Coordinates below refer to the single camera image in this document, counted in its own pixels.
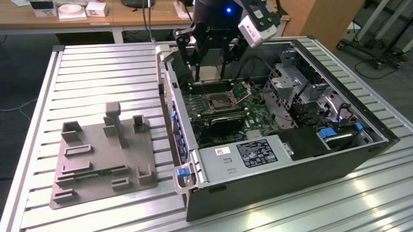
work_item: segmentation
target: white cable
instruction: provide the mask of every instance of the white cable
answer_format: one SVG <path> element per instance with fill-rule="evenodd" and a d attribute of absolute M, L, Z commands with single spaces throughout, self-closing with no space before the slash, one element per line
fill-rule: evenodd
<path fill-rule="evenodd" d="M 29 121 L 32 121 L 31 117 L 23 112 L 21 108 L 19 109 L 20 113 L 27 117 Z"/>
<path fill-rule="evenodd" d="M 25 107 L 29 103 L 35 102 L 37 100 L 37 98 L 32 99 L 31 101 L 28 101 L 27 103 L 24 103 L 21 106 L 19 106 L 17 108 L 13 109 L 0 109 L 1 112 L 9 112 L 9 111 L 15 111 L 21 109 L 23 107 Z"/>

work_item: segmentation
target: side panel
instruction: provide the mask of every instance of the side panel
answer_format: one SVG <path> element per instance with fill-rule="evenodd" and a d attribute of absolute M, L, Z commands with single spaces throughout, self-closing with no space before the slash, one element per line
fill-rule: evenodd
<path fill-rule="evenodd" d="M 188 193 L 187 221 L 278 197 L 349 174 L 394 143 L 347 152 Z"/>

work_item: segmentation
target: desk leg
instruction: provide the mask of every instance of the desk leg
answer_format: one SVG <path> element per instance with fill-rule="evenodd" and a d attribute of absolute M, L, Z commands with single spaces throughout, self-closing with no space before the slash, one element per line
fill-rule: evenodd
<path fill-rule="evenodd" d="M 287 23 L 287 21 L 282 21 L 279 23 L 274 37 L 282 37 L 282 33 L 283 33 L 283 30 L 285 30 L 286 23 Z"/>
<path fill-rule="evenodd" d="M 120 44 L 120 43 L 123 44 L 121 32 L 123 32 L 123 27 L 112 27 L 115 44 Z"/>

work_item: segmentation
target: sticker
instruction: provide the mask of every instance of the sticker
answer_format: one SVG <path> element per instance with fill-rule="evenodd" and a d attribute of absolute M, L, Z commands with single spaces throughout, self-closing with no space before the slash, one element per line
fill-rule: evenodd
<path fill-rule="evenodd" d="M 215 153 L 219 156 L 219 155 L 231 153 L 231 151 L 230 151 L 230 148 L 226 146 L 226 147 L 222 147 L 222 148 L 216 148 Z"/>
<path fill-rule="evenodd" d="M 109 25 L 109 23 L 91 23 L 91 26 Z"/>
<path fill-rule="evenodd" d="M 247 168 L 278 161 L 266 139 L 238 144 L 236 148 Z"/>

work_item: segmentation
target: aluminum extrusion table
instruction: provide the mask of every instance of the aluminum extrusion table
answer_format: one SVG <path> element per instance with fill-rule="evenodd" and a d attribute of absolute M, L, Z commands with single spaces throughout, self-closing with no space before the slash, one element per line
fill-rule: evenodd
<path fill-rule="evenodd" d="M 156 86 L 155 45 L 56 47 L 44 78 L 0 231 L 410 231 L 413 228 L 413 125 L 315 41 L 299 41 L 366 104 L 399 143 L 345 178 L 250 206 L 186 222 L 174 191 L 172 158 Z M 150 119 L 158 187 L 59 210 L 48 206 L 64 121 L 101 120 L 104 103 L 120 117 Z"/>

